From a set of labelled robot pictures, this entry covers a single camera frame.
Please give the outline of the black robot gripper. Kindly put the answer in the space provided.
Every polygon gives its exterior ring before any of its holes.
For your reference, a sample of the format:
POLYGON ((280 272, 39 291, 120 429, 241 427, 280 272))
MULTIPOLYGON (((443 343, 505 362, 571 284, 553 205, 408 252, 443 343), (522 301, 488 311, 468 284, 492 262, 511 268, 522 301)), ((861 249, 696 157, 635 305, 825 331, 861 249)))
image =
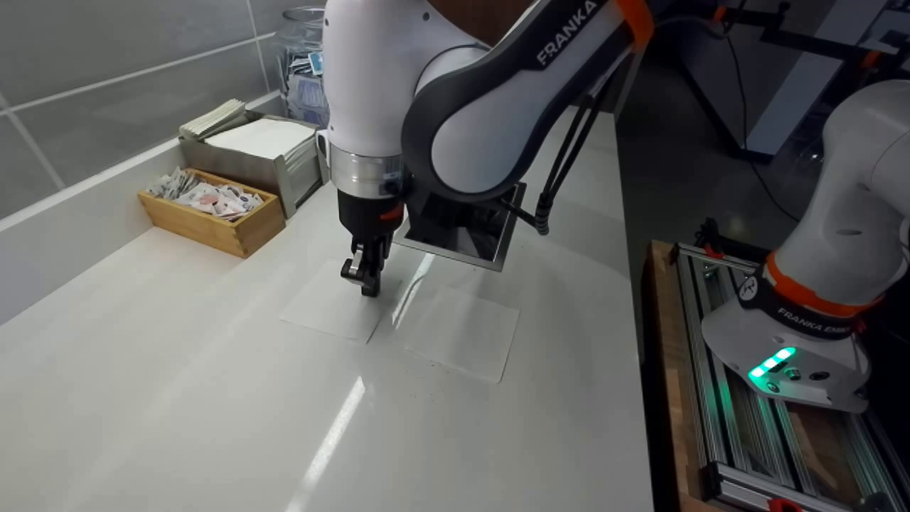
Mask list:
POLYGON ((380 268, 389 255, 391 232, 403 221, 397 198, 337 197, 337 218, 349 230, 353 255, 342 265, 342 279, 362 281, 362 295, 380 295, 380 268))

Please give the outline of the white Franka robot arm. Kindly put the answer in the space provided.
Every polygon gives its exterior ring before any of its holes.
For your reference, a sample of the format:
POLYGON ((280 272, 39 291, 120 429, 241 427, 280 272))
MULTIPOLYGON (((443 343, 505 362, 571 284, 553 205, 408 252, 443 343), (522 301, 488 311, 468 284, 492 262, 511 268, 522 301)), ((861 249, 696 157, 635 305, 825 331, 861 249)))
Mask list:
MULTIPOLYGON (((327 158, 349 232, 342 275, 380 291, 391 235, 495 255, 474 217, 521 213, 518 194, 542 139, 569 119, 536 207, 590 130, 593 87, 654 35, 646 0, 534 0, 492 46, 431 0, 327 0, 322 13, 327 158)), ((790 235, 701 318, 711 353, 770 399, 861 412, 869 359, 859 321, 906 272, 910 83, 844 96, 821 129, 825 167, 790 235)))

